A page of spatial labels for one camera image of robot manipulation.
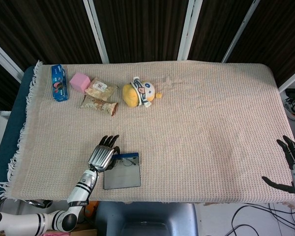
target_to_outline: beige tablecloth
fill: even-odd
[[[69,100],[56,102],[51,66],[36,68],[20,150],[5,196],[66,199],[87,169],[104,135],[119,134],[122,153],[139,152],[141,187],[104,190],[103,174],[92,200],[162,202],[276,202],[294,196],[261,179],[289,184],[276,139],[292,137],[269,68],[261,64],[168,61],[64,65],[119,86],[115,116],[80,109],[83,95],[68,83]],[[148,80],[163,98],[149,108],[129,108],[121,98],[134,76]]]

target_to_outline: blue box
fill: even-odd
[[[65,79],[65,70],[62,65],[53,65],[51,67],[51,80],[54,99],[57,102],[68,100],[67,81]]]

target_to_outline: pink cube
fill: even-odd
[[[87,75],[76,73],[70,80],[70,84],[76,91],[84,93],[90,85],[90,79]]]

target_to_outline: robotic hand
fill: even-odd
[[[293,142],[292,140],[290,140],[286,136],[283,136],[283,139],[286,143],[284,143],[283,141],[281,141],[279,139],[276,141],[281,146],[281,148],[283,149],[283,151],[285,153],[285,158],[286,158],[289,168],[291,170],[291,175],[292,175],[292,179],[293,179],[292,185],[288,186],[288,185],[284,185],[284,184],[277,184],[275,182],[272,182],[270,179],[268,179],[265,176],[262,176],[262,179],[273,188],[295,194],[295,142]]]
[[[98,173],[114,166],[111,158],[115,152],[120,154],[119,147],[113,147],[119,135],[103,137],[94,149],[88,161],[89,170],[84,171],[79,182],[67,199],[69,209],[57,210],[51,214],[10,215],[0,212],[0,231],[6,236],[38,236],[47,230],[69,232],[78,221],[80,210],[88,205]]]

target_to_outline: shoe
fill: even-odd
[[[287,117],[291,120],[295,120],[295,99],[292,99],[290,97],[287,97],[284,94],[281,94],[282,102],[284,105],[284,110],[287,115]]]

